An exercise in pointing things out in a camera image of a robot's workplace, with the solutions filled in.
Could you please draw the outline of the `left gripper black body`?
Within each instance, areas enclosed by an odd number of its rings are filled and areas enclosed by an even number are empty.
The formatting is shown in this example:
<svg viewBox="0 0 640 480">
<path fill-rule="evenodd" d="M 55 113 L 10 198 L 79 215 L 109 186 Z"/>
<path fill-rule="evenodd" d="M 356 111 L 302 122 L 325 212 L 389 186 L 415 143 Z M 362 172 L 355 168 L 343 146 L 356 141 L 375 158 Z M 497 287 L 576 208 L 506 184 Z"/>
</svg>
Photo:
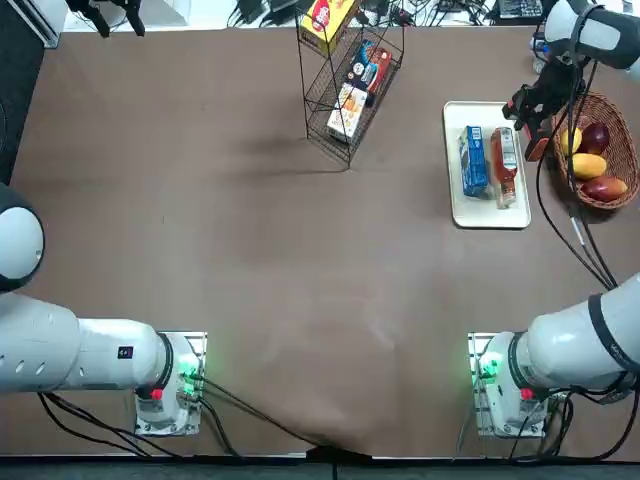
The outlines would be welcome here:
<svg viewBox="0 0 640 480">
<path fill-rule="evenodd" d="M 72 11 L 85 12 L 90 9 L 98 9 L 103 4 L 115 5 L 125 12 L 137 12 L 141 7 L 140 0 L 67 0 L 68 7 Z"/>
</svg>

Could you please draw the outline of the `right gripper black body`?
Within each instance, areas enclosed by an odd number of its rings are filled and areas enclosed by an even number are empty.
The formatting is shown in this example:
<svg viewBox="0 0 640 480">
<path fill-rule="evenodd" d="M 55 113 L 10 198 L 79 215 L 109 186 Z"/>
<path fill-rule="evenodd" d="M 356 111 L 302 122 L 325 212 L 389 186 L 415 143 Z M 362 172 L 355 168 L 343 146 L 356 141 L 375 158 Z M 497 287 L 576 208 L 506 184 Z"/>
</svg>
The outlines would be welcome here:
<svg viewBox="0 0 640 480">
<path fill-rule="evenodd" d="M 583 64 L 568 64 L 552 57 L 542 68 L 533 90 L 533 111 L 543 118 L 555 115 L 571 98 L 584 93 Z"/>
</svg>

